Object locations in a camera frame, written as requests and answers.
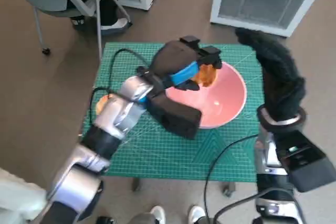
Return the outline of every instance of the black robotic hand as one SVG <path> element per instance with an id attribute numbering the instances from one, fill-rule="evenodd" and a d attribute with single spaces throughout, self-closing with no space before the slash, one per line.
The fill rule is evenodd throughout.
<path id="1" fill-rule="evenodd" d="M 199 41 L 194 36 L 185 36 L 166 43 L 156 53 L 149 70 L 163 81 L 165 89 L 175 86 L 182 90 L 198 90 L 198 84 L 190 78 L 198 73 L 200 65 L 222 68 L 220 50 L 212 46 L 200 48 Z"/>
<path id="2" fill-rule="evenodd" d="M 198 90 L 198 84 L 190 79 L 199 72 L 200 65 L 222 67 L 220 50 L 212 46 L 200 48 L 199 41 L 194 36 L 170 41 L 156 53 L 148 69 L 137 69 L 138 74 L 153 85 L 146 97 L 148 112 L 167 131 L 187 138 L 194 138 L 202 113 L 172 101 L 166 96 L 165 89 L 174 86 L 182 90 Z"/>
<path id="3" fill-rule="evenodd" d="M 276 121 L 295 117 L 306 90 L 289 50 L 260 31 L 237 28 L 236 35 L 241 44 L 253 48 L 262 66 L 269 115 Z"/>

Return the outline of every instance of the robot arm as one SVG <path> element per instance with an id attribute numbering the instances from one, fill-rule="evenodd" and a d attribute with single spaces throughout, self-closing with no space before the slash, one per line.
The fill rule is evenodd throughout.
<path id="1" fill-rule="evenodd" d="M 199 41 L 187 36 L 168 42 L 154 56 L 148 69 L 139 67 L 138 75 L 122 84 L 118 94 L 129 100 L 118 95 L 108 100 L 56 176 L 48 196 L 49 208 L 36 219 L 37 223 L 68 224 L 91 214 L 103 191 L 101 175 L 145 110 L 167 131 L 187 138 L 195 136 L 201 112 L 170 100 L 165 89 L 175 86 L 198 90 L 197 83 L 190 78 L 198 73 L 200 65 L 222 67 L 220 50 L 200 48 Z"/>
<path id="2" fill-rule="evenodd" d="M 265 104 L 257 110 L 260 130 L 255 145 L 258 192 L 276 187 L 293 195 L 295 188 L 305 192 L 335 181 L 331 162 L 301 133 L 306 121 L 300 107 L 304 78 L 288 49 L 258 31 L 239 28 L 236 34 L 239 42 L 255 50 L 263 72 Z M 283 191 L 258 198 L 256 208 L 261 217 L 255 224 L 305 223 L 293 198 Z"/>

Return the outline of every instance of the black cable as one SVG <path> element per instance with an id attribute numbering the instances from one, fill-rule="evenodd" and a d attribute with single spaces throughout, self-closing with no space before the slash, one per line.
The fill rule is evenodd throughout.
<path id="1" fill-rule="evenodd" d="M 92 93 L 91 93 L 91 98 L 90 98 L 90 104 L 89 104 L 89 122 L 90 122 L 90 125 L 92 124 L 92 102 L 93 102 L 93 97 L 95 96 L 94 94 L 97 92 L 97 91 L 101 91 L 101 90 L 104 90 L 107 92 L 108 94 L 108 99 L 110 98 L 110 94 L 115 94 L 117 96 L 119 96 L 120 98 L 128 101 L 128 102 L 134 102 L 138 105 L 142 105 L 139 101 L 135 101 L 135 100 L 131 100 L 129 99 L 128 97 L 122 95 L 122 94 L 119 94 L 117 92 L 115 92 L 114 90 L 111 89 L 112 87 L 112 70 L 113 70 L 113 65 L 114 65 L 114 62 L 118 56 L 118 54 L 120 54 L 121 52 L 129 52 L 131 54 L 133 54 L 135 57 L 137 57 L 140 61 L 142 61 L 147 67 L 149 66 L 149 63 L 145 60 L 145 58 L 140 55 L 139 53 L 133 51 L 132 49 L 128 49 L 128 48 L 122 48 L 122 49 L 119 49 L 117 52 L 114 53 L 114 55 L 112 56 L 111 58 L 111 62 L 110 62 L 110 69 L 109 69 L 109 83 L 108 83 L 108 86 L 107 87 L 97 87 L 95 88 Z"/>
<path id="2" fill-rule="evenodd" d="M 217 164 L 218 160 L 220 159 L 220 157 L 223 155 L 223 153 L 229 149 L 231 146 L 235 145 L 235 144 L 238 144 L 242 141 L 245 141 L 245 140 L 248 140 L 250 138 L 253 138 L 253 137 L 257 137 L 258 134 L 255 134 L 255 135 L 251 135 L 251 136 L 246 136 L 246 137 L 243 137 L 235 142 L 232 142 L 230 143 L 227 147 L 225 147 L 222 152 L 216 157 L 216 159 L 212 162 L 212 165 L 210 166 L 210 169 L 209 169 L 209 172 L 206 176 L 206 179 L 205 179 L 205 185 L 204 185 L 204 192 L 203 192 L 203 201 L 204 201 L 204 208 L 205 208 L 205 216 L 206 216 L 206 220 L 207 220 L 207 224 L 211 224 L 210 223 L 210 218 L 209 218 L 209 212 L 208 212 L 208 206 L 207 206 L 207 203 L 206 203 L 206 191 L 207 191 L 207 186 L 208 186 L 208 183 L 209 183 L 209 179 L 210 179 L 210 175 L 211 175 L 211 172 L 213 171 L 213 169 L 215 168 L 215 165 Z"/>
<path id="3" fill-rule="evenodd" d="M 119 94 L 119 93 L 117 93 L 116 91 L 114 91 L 114 90 L 112 90 L 112 89 L 109 89 L 109 88 L 107 88 L 107 87 L 96 87 L 96 88 L 94 88 L 94 90 L 92 91 L 92 93 L 91 93 L 91 98 L 90 98 L 90 105 L 89 105 L 89 106 L 90 106 L 90 107 L 89 107 L 89 122 L 90 122 L 90 125 L 92 125 L 92 102 L 93 102 L 93 97 L 95 96 L 94 94 L 95 94 L 97 91 L 101 91 L 101 90 L 106 91 L 106 93 L 108 94 L 108 96 L 109 96 L 110 94 L 114 94 L 114 95 L 116 95 L 116 96 L 118 96 L 118 97 L 120 97 L 120 98 L 122 98 L 122 99 L 124 99 L 124 100 L 126 100 L 126 101 L 128 101 L 128 102 L 133 102 L 133 103 L 135 103 L 135 104 L 137 104 L 137 105 L 139 105 L 139 106 L 143 106 L 143 104 L 142 104 L 141 102 L 136 101 L 136 100 L 132 100 L 132 99 L 130 99 L 130 98 L 124 96 L 123 94 Z"/>
<path id="4" fill-rule="evenodd" d="M 110 69 L 109 69 L 109 85 L 108 88 L 111 89 L 112 88 L 112 70 L 113 70 L 113 65 L 114 62 L 118 56 L 118 54 L 120 54 L 121 52 L 129 52 L 131 54 L 133 54 L 135 57 L 137 57 L 140 61 L 142 61 L 146 67 L 149 67 L 149 63 L 145 60 L 145 58 L 140 55 L 139 53 L 133 51 L 132 49 L 128 49 L 128 48 L 121 48 L 119 49 L 117 52 L 114 53 L 114 55 L 111 58 L 111 62 L 110 62 Z"/>
<path id="5" fill-rule="evenodd" d="M 296 205 L 296 207 L 297 207 L 297 209 L 298 209 L 298 212 L 299 212 L 299 215 L 300 215 L 300 217 L 301 217 L 302 223 L 303 223 L 303 224 L 307 224 L 306 219 L 305 219 L 305 217 L 304 217 L 304 215 L 303 215 L 302 208 L 301 208 L 299 202 L 295 199 L 294 195 L 293 195 L 290 191 L 288 191 L 288 190 L 286 190 L 286 189 L 283 189 L 283 188 L 277 188 L 277 187 L 271 187 L 271 188 L 268 188 L 268 189 L 263 190 L 263 191 L 261 191 L 261 192 L 259 192 L 259 193 L 257 193 L 257 194 L 254 194 L 254 195 L 252 195 L 252 196 L 250 196 L 250 197 L 247 197 L 247 198 L 245 198 L 245 199 L 239 200 L 239 201 L 237 201 L 237 202 L 235 202 L 235 203 L 232 203 L 232 204 L 230 204 L 230 205 L 228 205 L 228 206 L 222 208 L 220 211 L 218 211 L 218 212 L 215 214 L 213 223 L 217 223 L 218 218 L 219 218 L 223 213 L 225 213 L 226 211 L 229 211 L 230 209 L 232 209 L 232 208 L 234 208 L 234 207 L 237 207 L 237 206 L 239 206 L 239 205 L 241 205 L 241 204 L 244 204 L 244 203 L 246 203 L 246 202 L 249 202 L 249 201 L 251 201 L 251 200 L 260 198 L 260 197 L 262 197 L 263 195 L 265 195 L 265 194 L 267 194 L 267 193 L 269 193 L 269 192 L 271 192 L 271 191 L 281 191 L 281 192 L 283 192 L 283 193 L 286 193 L 286 194 L 290 195 L 290 197 L 292 198 L 292 200 L 294 201 L 294 203 L 295 203 L 295 205 Z"/>

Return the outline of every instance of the green cutting mat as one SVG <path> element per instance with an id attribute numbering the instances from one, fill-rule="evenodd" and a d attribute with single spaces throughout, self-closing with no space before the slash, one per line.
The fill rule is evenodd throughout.
<path id="1" fill-rule="evenodd" d="M 162 46 L 153 43 L 107 43 L 95 86 L 108 85 L 110 59 L 118 49 L 130 48 L 150 60 Z M 264 101 L 261 70 L 255 53 L 242 45 L 214 46 L 222 51 L 222 60 L 234 66 L 246 82 L 247 102 L 240 115 L 222 127 L 199 130 L 196 139 L 187 140 L 164 131 L 145 113 L 114 154 L 107 175 L 203 180 L 212 160 L 226 145 L 258 133 L 256 109 Z M 127 52 L 118 55 L 113 68 L 113 89 L 119 89 L 126 78 L 135 74 L 139 65 L 140 62 Z M 96 102 L 104 94 L 103 91 L 96 94 L 93 113 Z M 88 126 L 86 117 L 84 132 Z M 254 142 L 255 139 L 252 139 L 233 146 L 220 160 L 211 179 L 254 182 Z"/>

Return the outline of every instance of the caster wheel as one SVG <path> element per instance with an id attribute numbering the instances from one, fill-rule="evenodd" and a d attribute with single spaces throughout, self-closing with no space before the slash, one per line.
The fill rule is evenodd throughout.
<path id="1" fill-rule="evenodd" d="M 224 196 L 230 198 L 236 191 L 236 184 L 234 182 L 226 182 L 223 186 L 222 193 Z"/>
<path id="2" fill-rule="evenodd" d="M 110 217 L 99 216 L 96 224 L 117 224 L 117 222 Z"/>
<path id="3" fill-rule="evenodd" d="M 50 50 L 50 48 L 43 48 L 42 49 L 42 54 L 44 54 L 44 55 L 50 55 L 51 54 L 51 50 Z"/>
<path id="4" fill-rule="evenodd" d="M 140 178 L 133 178 L 132 181 L 132 191 L 140 191 L 141 190 L 141 181 Z"/>

